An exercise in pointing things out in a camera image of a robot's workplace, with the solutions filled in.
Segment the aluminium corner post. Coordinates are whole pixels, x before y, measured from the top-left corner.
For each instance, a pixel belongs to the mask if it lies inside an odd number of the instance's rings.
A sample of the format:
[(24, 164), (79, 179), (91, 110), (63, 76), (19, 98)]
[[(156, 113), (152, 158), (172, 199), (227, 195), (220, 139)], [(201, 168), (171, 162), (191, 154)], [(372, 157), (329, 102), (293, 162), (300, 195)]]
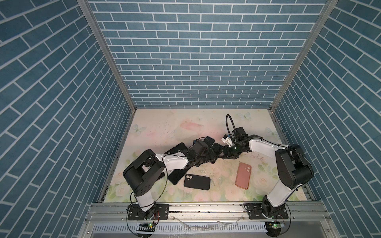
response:
[(300, 53), (297, 55), (294, 64), (290, 67), (288, 75), (285, 77), (285, 80), (283, 81), (283, 84), (281, 85), (279, 92), (277, 93), (274, 101), (272, 102), (269, 113), (274, 114), (276, 108), (280, 104), (280, 101), (284, 94), (286, 93), (288, 87), (291, 85), (297, 71), (300, 69), (301, 64), (303, 63), (304, 59), (306, 58), (307, 54), (309, 53), (312, 45), (314, 44), (315, 40), (317, 39), (319, 33), (321, 32), (322, 28), (324, 27), (326, 21), (328, 20), (328, 17), (332, 13), (334, 7), (338, 3), (338, 0), (328, 0), (326, 1), (325, 5), (323, 6), (321, 13), (319, 14), (319, 17), (317, 18), (316, 23), (313, 25), (307, 39), (305, 40), (302, 49)]
[(136, 106), (134, 105), (134, 102), (127, 90), (126, 84), (121, 76), (121, 73), (117, 67), (117, 64), (113, 58), (113, 55), (108, 47), (108, 44), (102, 34), (102, 31), (97, 23), (97, 20), (95, 18), (95, 15), (90, 7), (90, 4), (88, 1), (85, 0), (78, 0), (79, 7), (88, 22), (90, 29), (116, 79), (117, 84), (119, 85), (128, 105), (130, 106), (133, 113), (136, 111)]

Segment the aluminium corner post left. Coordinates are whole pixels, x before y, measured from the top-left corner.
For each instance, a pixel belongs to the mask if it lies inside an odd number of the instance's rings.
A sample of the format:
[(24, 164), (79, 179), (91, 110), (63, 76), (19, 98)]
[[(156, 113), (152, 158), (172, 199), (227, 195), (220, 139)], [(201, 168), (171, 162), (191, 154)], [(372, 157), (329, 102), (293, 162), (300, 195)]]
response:
[(78, 0), (79, 7), (88, 22), (90, 29), (116, 79), (117, 84), (119, 85), (128, 105), (130, 106), (133, 113), (136, 111), (136, 106), (134, 105), (134, 102), (127, 90), (126, 84), (121, 76), (121, 73), (117, 67), (117, 64), (113, 58), (113, 55), (108, 47), (108, 44), (102, 34), (102, 31), (97, 23), (97, 20), (95, 18), (95, 15), (90, 7), (90, 4), (88, 1), (85, 0)]

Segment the aluminium corner post right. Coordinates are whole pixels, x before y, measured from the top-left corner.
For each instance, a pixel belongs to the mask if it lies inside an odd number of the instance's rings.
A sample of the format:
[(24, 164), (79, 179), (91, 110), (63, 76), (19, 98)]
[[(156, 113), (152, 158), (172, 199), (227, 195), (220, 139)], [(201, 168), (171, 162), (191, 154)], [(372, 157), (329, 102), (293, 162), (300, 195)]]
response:
[(319, 14), (319, 17), (317, 18), (316, 23), (313, 25), (307, 39), (305, 40), (302, 49), (300, 53), (297, 55), (294, 64), (290, 67), (288, 75), (285, 77), (285, 80), (283, 81), (283, 84), (281, 85), (279, 92), (277, 93), (274, 101), (272, 102), (269, 113), (274, 114), (276, 108), (280, 104), (280, 101), (284, 94), (286, 93), (288, 87), (291, 85), (297, 71), (300, 69), (301, 64), (303, 63), (304, 59), (306, 58), (307, 54), (309, 53), (312, 45), (314, 44), (315, 40), (317, 39), (319, 33), (321, 32), (322, 28), (324, 27), (326, 21), (328, 20), (328, 17), (332, 13), (334, 7), (338, 3), (338, 0), (328, 0), (326, 1), (325, 5), (323, 6), (321, 13)]

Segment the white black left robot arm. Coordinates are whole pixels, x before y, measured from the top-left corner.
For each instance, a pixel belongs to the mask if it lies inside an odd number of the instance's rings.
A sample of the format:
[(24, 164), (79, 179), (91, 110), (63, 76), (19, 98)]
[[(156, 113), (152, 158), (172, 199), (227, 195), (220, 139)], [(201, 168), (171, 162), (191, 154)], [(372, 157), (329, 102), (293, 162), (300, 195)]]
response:
[(190, 148), (180, 143), (165, 154), (156, 154), (148, 149), (123, 171), (123, 177), (133, 190), (140, 211), (150, 212), (156, 203), (151, 189), (158, 179), (169, 176), (175, 170), (215, 162), (217, 157), (218, 154), (205, 143)]

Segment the pink phone case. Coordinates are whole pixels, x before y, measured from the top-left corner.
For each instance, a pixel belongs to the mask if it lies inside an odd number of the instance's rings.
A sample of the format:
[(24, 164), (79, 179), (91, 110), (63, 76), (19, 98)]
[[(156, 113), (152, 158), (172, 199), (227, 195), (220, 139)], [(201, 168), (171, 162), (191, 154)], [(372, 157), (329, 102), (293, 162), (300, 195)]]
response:
[(239, 163), (235, 186), (247, 190), (249, 188), (252, 167), (246, 163)]

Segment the black phone case left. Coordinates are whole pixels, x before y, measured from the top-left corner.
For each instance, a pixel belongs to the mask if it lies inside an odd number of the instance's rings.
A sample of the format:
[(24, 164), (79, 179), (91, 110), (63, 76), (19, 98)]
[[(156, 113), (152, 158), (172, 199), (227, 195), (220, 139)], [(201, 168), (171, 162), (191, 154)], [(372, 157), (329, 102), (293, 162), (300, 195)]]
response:
[(167, 152), (165, 152), (165, 154), (174, 155), (177, 153), (184, 153), (187, 151), (188, 151), (188, 147), (183, 142), (181, 142), (178, 145), (176, 145), (175, 147), (173, 147), (170, 150), (168, 150)]

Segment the blue phone black screen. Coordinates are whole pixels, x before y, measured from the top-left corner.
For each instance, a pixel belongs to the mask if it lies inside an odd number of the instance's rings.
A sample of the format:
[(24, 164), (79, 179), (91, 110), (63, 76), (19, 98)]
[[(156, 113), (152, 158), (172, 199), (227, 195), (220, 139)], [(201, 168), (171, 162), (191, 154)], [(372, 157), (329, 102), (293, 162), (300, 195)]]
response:
[(208, 146), (208, 148), (211, 148), (213, 146), (213, 144), (215, 143), (215, 140), (209, 136), (206, 136), (203, 139), (203, 142)]

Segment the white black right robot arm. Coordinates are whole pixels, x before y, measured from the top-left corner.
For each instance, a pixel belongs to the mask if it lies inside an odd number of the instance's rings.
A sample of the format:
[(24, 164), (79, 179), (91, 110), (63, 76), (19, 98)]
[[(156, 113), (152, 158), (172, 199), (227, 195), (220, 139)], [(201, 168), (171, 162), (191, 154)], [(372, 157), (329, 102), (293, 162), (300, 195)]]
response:
[(264, 217), (270, 219), (283, 210), (288, 198), (313, 176), (311, 163), (302, 148), (297, 145), (282, 145), (270, 142), (262, 136), (248, 135), (240, 127), (236, 128), (232, 117), (225, 118), (228, 133), (222, 138), (223, 159), (238, 159), (242, 153), (258, 152), (276, 161), (278, 181), (274, 188), (264, 196), (261, 210)]

